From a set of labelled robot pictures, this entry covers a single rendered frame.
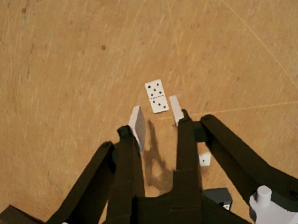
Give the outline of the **white domino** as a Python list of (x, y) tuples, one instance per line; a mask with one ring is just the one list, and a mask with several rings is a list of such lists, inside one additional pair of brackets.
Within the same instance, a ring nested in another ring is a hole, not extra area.
[(201, 166), (210, 165), (210, 153), (199, 153), (199, 160)]
[(145, 83), (145, 87), (154, 113), (169, 109), (160, 79)]

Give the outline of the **black rack of three bins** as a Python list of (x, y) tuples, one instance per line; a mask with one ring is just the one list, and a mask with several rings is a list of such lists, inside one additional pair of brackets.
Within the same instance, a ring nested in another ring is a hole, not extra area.
[(224, 208), (231, 210), (233, 199), (227, 187), (205, 189), (204, 196), (207, 196), (209, 199), (212, 199), (214, 202), (220, 204)]

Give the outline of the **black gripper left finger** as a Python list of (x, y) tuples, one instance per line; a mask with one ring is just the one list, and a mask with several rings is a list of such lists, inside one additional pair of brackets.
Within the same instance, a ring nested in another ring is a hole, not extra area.
[(146, 197), (141, 158), (146, 121), (140, 105), (117, 133), (119, 142), (105, 141), (99, 146), (59, 209), (44, 224), (98, 224), (107, 201), (103, 224), (136, 224), (135, 198)]

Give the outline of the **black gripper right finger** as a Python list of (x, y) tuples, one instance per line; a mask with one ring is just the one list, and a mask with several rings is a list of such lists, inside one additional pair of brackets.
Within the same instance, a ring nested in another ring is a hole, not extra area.
[(297, 178), (270, 166), (214, 115), (192, 121), (176, 96), (169, 98), (177, 124), (177, 157), (168, 224), (203, 224), (201, 142), (249, 206), (255, 224), (298, 224)]

